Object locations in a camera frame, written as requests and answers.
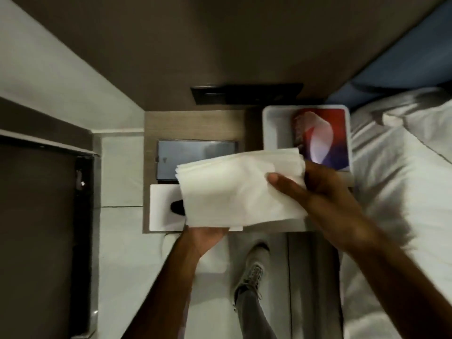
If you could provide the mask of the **grey trouser leg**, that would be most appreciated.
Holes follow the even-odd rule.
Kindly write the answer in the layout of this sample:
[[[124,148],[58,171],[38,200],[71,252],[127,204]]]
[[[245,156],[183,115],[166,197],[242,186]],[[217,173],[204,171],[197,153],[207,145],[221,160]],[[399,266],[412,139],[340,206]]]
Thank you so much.
[[[235,292],[235,308],[243,339],[277,339],[255,290],[239,287]]]

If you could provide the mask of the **person's right hand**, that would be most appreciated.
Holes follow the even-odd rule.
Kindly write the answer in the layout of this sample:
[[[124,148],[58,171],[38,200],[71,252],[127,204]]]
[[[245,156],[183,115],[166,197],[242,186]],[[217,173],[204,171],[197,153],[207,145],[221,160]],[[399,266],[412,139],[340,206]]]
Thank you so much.
[[[324,237],[348,253],[371,243],[377,228],[365,217],[338,172],[310,161],[305,161],[305,166],[305,187],[318,197],[318,204],[300,206]]]

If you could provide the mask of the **person's right forearm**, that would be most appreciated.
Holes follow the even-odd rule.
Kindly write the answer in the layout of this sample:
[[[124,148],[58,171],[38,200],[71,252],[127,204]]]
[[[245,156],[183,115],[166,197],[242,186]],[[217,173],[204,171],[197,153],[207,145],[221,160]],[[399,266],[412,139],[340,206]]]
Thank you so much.
[[[452,304],[404,250],[367,223],[343,246],[403,339],[452,339]]]

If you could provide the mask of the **white rectangular tray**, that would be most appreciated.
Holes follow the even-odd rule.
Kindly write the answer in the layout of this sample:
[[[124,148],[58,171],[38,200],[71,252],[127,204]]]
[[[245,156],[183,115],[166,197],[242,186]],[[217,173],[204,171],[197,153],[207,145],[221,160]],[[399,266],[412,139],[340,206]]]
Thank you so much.
[[[262,115],[264,149],[295,148],[293,144],[293,137],[291,131],[291,117],[293,116],[296,110],[304,106],[318,106],[318,105],[267,106],[266,108],[264,108]],[[345,181],[349,188],[354,187],[353,170],[351,173],[342,171],[338,171],[338,173],[341,175],[342,179]]]

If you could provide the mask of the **dark brown door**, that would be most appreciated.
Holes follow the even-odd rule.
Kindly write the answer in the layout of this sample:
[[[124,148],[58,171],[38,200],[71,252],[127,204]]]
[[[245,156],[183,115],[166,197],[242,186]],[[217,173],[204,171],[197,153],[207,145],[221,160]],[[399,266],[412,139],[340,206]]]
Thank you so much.
[[[0,134],[0,339],[94,339],[96,159]]]

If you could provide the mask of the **red and blue packet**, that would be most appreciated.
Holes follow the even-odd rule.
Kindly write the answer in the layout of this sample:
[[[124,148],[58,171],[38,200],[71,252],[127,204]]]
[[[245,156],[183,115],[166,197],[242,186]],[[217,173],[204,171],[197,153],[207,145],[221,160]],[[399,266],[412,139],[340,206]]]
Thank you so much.
[[[294,147],[305,159],[352,172],[349,110],[342,105],[304,106],[291,117]]]

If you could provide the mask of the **grey sneaker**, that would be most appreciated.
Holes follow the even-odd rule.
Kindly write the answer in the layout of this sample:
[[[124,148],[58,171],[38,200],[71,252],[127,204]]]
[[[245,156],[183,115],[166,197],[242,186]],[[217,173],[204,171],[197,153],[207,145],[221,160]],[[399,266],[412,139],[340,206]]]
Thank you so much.
[[[240,291],[250,290],[258,298],[262,299],[259,288],[268,275],[270,264],[270,249],[268,245],[260,241],[247,254],[245,267],[236,286],[232,290],[232,304],[237,309],[237,300]]]

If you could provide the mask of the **blue padded headboard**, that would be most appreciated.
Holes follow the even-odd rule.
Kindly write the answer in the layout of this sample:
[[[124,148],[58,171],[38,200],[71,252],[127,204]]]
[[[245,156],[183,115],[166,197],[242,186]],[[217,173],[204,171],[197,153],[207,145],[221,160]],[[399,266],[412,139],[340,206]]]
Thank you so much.
[[[452,0],[444,1],[325,104],[349,109],[404,91],[452,84]]]

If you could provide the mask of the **black smartphone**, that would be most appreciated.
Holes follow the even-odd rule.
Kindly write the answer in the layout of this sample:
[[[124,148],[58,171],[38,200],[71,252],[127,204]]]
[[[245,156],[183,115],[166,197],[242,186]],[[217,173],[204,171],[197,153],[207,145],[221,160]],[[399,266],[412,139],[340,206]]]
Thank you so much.
[[[157,184],[178,184],[176,168],[206,159],[238,153],[236,141],[159,140],[155,157]]]

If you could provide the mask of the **black wall socket panel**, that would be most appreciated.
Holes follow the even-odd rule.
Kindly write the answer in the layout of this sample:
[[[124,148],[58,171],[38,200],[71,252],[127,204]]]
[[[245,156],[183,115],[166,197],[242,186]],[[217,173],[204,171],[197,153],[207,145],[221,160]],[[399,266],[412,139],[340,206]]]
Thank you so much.
[[[197,105],[291,105],[303,90],[303,83],[260,85],[194,86],[190,91]]]

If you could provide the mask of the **white bed duvet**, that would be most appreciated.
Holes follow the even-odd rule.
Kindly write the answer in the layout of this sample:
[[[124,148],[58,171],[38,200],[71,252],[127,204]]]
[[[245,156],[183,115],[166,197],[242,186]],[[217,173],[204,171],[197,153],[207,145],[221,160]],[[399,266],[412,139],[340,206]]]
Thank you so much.
[[[354,195],[452,303],[452,92],[422,88],[351,116]]]

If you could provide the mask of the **person's left forearm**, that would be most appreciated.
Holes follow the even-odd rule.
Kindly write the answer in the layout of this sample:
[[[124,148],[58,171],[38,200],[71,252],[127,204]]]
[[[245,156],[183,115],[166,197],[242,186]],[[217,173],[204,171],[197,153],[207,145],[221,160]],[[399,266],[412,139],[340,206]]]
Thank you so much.
[[[190,235],[181,234],[121,339],[178,339],[199,259]]]

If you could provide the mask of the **white tissue stack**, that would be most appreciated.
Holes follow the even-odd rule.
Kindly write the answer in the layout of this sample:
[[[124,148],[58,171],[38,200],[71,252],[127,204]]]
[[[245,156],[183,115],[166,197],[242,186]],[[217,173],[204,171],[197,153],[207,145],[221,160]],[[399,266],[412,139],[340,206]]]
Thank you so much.
[[[304,157],[297,148],[231,154],[178,165],[189,227],[234,228],[303,220],[307,213],[267,180],[278,173],[305,187]]]

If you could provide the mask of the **person's left hand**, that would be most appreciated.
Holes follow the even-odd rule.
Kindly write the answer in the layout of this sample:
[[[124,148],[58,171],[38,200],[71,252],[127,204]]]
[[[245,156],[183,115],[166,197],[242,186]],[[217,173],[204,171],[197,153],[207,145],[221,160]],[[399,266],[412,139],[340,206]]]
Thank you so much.
[[[182,236],[190,243],[191,251],[196,252],[198,260],[218,244],[229,228],[223,227],[189,227],[185,226]]]

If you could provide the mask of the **white tissue box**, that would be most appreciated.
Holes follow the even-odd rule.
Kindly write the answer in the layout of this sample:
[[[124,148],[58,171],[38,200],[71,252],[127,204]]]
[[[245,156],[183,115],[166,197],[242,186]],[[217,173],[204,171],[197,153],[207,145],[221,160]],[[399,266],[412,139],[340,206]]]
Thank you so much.
[[[152,184],[149,231],[181,231],[192,228],[230,228],[242,231],[243,211],[231,188],[204,183]]]

